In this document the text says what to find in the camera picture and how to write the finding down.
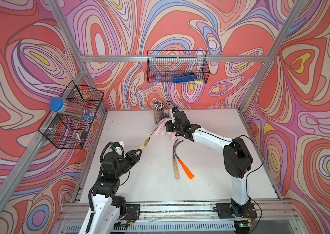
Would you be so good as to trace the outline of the pink terry rag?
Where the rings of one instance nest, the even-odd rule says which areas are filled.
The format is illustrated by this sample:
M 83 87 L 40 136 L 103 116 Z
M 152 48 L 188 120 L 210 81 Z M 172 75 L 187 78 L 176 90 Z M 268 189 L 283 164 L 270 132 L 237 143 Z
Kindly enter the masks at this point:
M 168 121 L 171 121 L 171 119 L 170 118 L 162 119 L 159 122 L 159 124 L 156 127 L 156 129 L 154 130 L 153 135 L 155 135 L 155 136 L 168 135 L 168 136 L 170 136 L 170 139 L 172 141 L 175 141 L 176 139 L 178 139 L 178 137 L 175 135 L 176 133 L 175 132 L 167 132 L 166 131 L 166 123 Z

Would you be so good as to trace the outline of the wooden handle sickle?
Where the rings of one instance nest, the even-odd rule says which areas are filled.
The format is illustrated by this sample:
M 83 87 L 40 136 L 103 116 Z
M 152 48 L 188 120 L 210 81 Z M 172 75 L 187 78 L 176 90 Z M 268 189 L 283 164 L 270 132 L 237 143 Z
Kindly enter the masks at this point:
M 150 139 L 151 139 L 152 135 L 155 133 L 155 131 L 156 131 L 156 129 L 149 135 L 148 138 L 145 139 L 145 141 L 140 146 L 140 150 L 144 151 L 144 149 L 147 147 L 147 145 L 150 142 Z
M 178 145 L 178 142 L 179 142 L 179 141 L 180 141 L 180 140 L 177 139 L 177 140 L 174 142 L 173 150 L 172 150 L 173 169 L 174 169 L 174 174 L 175 174 L 175 179 L 176 179 L 176 180 L 180 179 L 179 170 L 178 170 L 178 165 L 177 165 L 177 159 L 176 159 L 176 156 L 175 156 L 176 146 Z

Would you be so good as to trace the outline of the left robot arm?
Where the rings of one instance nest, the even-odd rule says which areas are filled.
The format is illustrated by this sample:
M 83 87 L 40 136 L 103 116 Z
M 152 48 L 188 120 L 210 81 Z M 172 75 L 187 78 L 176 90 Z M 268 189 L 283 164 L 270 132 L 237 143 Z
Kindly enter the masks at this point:
M 97 179 L 89 189 L 89 210 L 84 219 L 80 234 L 109 234 L 115 227 L 127 228 L 138 216 L 127 210 L 126 198 L 118 196 L 123 184 L 120 177 L 130 174 L 130 169 L 140 161 L 142 149 L 123 154 L 123 147 L 111 148 L 108 145 L 101 153 Z

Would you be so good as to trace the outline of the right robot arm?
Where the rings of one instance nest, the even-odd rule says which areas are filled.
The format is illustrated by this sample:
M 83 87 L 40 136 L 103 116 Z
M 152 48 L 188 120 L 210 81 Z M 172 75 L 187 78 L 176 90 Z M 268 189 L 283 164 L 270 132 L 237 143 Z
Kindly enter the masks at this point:
M 244 140 L 240 137 L 219 136 L 198 124 L 191 124 L 185 112 L 177 107 L 171 109 L 170 116 L 171 120 L 165 124 L 167 132 L 206 145 L 223 155 L 225 170 L 232 177 L 231 203 L 238 208 L 249 205 L 251 201 L 247 190 L 247 176 L 253 158 Z

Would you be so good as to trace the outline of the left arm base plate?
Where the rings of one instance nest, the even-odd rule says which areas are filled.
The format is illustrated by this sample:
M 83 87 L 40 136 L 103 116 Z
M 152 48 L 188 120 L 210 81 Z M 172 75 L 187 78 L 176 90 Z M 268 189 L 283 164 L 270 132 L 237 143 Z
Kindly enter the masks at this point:
M 134 222 L 140 218 L 140 209 L 140 204 L 129 203 L 126 205 L 125 212 L 119 216 L 118 220 L 129 220 Z

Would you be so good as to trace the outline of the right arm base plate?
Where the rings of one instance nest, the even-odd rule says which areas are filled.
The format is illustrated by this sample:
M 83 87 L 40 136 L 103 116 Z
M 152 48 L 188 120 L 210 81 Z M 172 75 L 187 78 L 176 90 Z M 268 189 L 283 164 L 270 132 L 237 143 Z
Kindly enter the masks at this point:
M 251 202 L 240 206 L 235 203 L 217 203 L 213 210 L 217 212 L 219 219 L 251 219 L 255 220 L 258 215 Z

